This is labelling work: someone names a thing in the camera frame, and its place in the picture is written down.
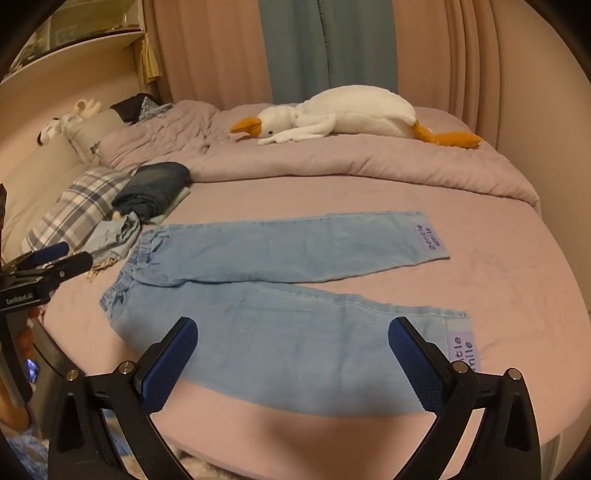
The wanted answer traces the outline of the person's left hand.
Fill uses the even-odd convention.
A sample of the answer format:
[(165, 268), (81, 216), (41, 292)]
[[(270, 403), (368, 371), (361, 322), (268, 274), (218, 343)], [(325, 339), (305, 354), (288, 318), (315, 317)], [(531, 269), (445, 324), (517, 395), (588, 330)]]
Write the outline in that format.
[(30, 424), (27, 405), (33, 395), (29, 362), (34, 338), (24, 315), (1, 315), (1, 423), (22, 432)]

